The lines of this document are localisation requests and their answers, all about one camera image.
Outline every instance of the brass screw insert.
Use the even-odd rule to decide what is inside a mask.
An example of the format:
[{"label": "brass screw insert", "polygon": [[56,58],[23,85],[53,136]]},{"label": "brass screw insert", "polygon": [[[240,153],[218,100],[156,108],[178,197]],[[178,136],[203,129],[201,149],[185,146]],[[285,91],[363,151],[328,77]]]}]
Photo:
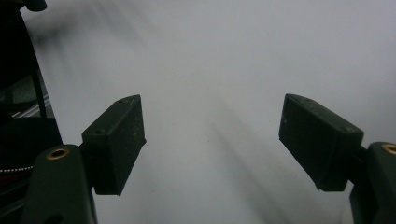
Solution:
[{"label": "brass screw insert", "polygon": [[68,148],[57,148],[53,149],[48,155],[47,159],[50,161],[59,160],[70,154],[70,149]]},{"label": "brass screw insert", "polygon": [[382,145],[382,148],[384,148],[384,150],[386,150],[388,153],[396,155],[396,145],[384,144]]}]

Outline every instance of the white cloth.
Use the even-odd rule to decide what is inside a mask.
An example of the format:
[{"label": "white cloth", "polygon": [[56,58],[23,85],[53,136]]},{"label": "white cloth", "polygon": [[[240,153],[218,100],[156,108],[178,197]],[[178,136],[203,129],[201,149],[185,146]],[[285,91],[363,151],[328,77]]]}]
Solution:
[{"label": "white cloth", "polygon": [[396,133],[394,1],[48,0],[23,11],[63,140],[141,94],[148,143],[100,223],[339,223],[278,141],[285,93]]}]

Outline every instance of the white surface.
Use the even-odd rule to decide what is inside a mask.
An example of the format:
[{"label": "white surface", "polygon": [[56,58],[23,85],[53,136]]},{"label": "white surface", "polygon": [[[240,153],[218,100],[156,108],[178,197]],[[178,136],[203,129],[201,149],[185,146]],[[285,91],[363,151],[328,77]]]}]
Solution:
[{"label": "white surface", "polygon": [[354,224],[353,215],[352,215],[352,207],[350,203],[346,206],[344,213],[341,218],[341,224]]},{"label": "white surface", "polygon": [[148,143],[100,223],[339,223],[278,141],[301,94],[395,142],[394,1],[48,0],[23,12],[65,143],[141,94]]}]

